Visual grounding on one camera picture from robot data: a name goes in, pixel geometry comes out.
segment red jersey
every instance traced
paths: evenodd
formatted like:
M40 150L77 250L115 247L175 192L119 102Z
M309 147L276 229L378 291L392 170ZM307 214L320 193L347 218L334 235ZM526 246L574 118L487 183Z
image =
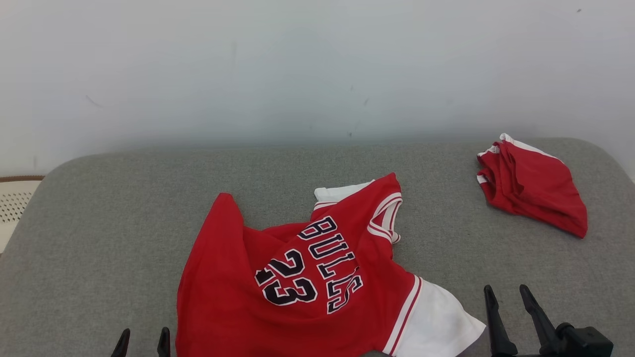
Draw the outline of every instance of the red jersey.
M395 175L316 189L311 219L258 231L214 202L178 289L179 357L454 357L484 325L392 260Z

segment white sleeve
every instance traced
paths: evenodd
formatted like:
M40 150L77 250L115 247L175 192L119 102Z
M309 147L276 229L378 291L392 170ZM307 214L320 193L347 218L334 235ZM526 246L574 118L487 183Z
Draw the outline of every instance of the white sleeve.
M317 203L320 202L339 202L346 197L354 194L355 192L360 191L364 187L370 185L373 181L365 182L359 185L350 185L344 187L334 187L332 189L327 189L326 187L320 187L316 189L313 193L316 195Z
M463 310L450 292L415 277L413 296L406 300L383 352L395 357L456 357L485 329Z

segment gray upholstered surface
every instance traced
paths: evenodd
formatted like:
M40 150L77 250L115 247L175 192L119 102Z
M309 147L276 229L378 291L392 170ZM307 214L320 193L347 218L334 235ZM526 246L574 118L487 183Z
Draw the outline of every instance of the gray upholstered surface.
M485 203L476 153L490 142L306 149L135 152L73 160L37 189L0 257L0 356L109 356L130 327L129 356L176 332L178 282L220 191L249 226L306 220L312 190L391 171L403 187L395 259L485 320L491 284L520 352L537 351L518 285L554 323L593 325L635 351L635 185L579 140L529 140L571 169L589 211L580 241ZM465 356L487 356L486 334Z

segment folded clothing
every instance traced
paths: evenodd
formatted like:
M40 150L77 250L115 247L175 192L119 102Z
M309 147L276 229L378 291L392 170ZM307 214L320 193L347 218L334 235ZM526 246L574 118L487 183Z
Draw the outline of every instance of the folded clothing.
M584 238L587 208L569 168L558 158L505 133L500 139L477 154L483 168L476 178L488 202Z

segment white wall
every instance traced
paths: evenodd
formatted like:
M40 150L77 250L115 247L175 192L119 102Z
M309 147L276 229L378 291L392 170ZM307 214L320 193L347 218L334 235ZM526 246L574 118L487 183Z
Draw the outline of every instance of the white wall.
M2 0L0 175L506 131L589 140L635 176L634 40L632 0Z

